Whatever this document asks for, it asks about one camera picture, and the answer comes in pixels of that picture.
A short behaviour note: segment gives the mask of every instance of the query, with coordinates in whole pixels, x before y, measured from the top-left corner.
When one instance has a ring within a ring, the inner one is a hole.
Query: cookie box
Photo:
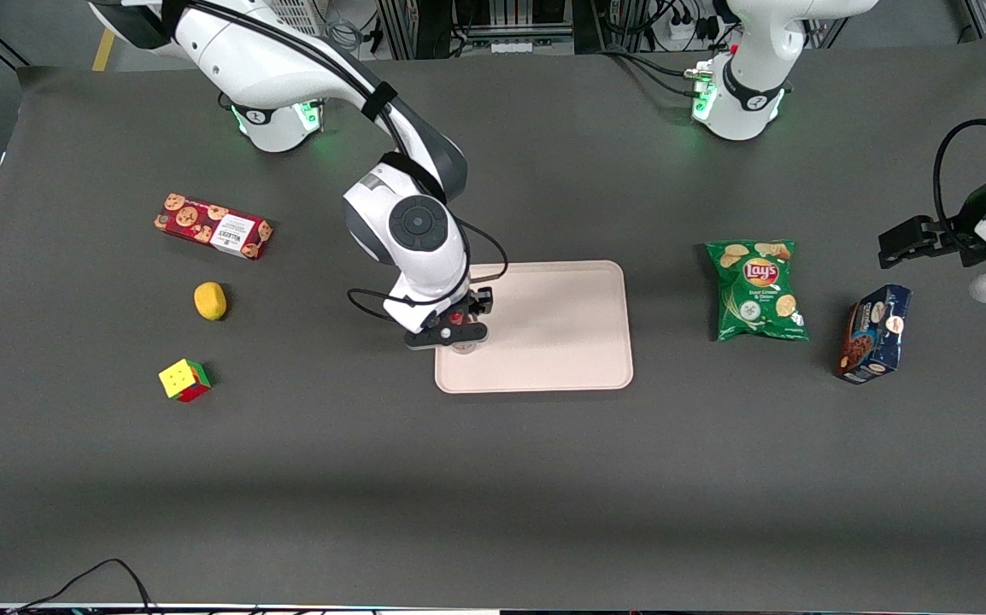
[[[899,369],[911,291],[888,284],[857,302],[849,313],[836,376],[865,384]]]
[[[262,256],[273,235],[273,227],[264,218],[173,192],[155,217],[155,227],[251,261]]]

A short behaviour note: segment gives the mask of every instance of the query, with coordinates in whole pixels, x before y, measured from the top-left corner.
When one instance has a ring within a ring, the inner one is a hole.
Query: chip image
[[[783,319],[788,319],[793,312],[797,311],[797,297],[792,295],[782,295],[778,297],[778,303],[775,303],[775,308],[778,309],[778,316],[782,316]]]

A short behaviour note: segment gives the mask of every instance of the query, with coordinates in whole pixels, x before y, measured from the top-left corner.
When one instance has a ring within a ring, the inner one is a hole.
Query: floor
[[[345,17],[363,24],[373,0],[333,0],[326,17]],[[965,19],[957,0],[883,0],[871,12],[854,17],[838,38],[840,47],[951,45],[961,36]],[[963,32],[963,39],[969,39]],[[0,36],[33,65],[90,70],[103,28],[82,0],[0,0]],[[379,59],[389,52],[379,51]],[[367,45],[362,60],[376,59]],[[162,70],[190,67],[156,58],[115,42],[107,70]],[[0,156],[8,147],[20,93],[13,71],[0,62]]]

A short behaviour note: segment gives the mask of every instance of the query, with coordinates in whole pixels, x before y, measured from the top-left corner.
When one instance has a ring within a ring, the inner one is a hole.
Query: lay's logo
[[[758,287],[767,287],[778,281],[778,265],[767,261],[766,258],[752,258],[744,262],[743,276]]]

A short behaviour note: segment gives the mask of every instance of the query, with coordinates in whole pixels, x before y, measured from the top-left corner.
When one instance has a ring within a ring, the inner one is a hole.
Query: rubik's cube
[[[212,383],[204,373],[204,367],[189,359],[182,359],[175,365],[158,372],[158,380],[162,382],[166,396],[177,401],[193,401],[208,393],[208,389],[212,389]]]

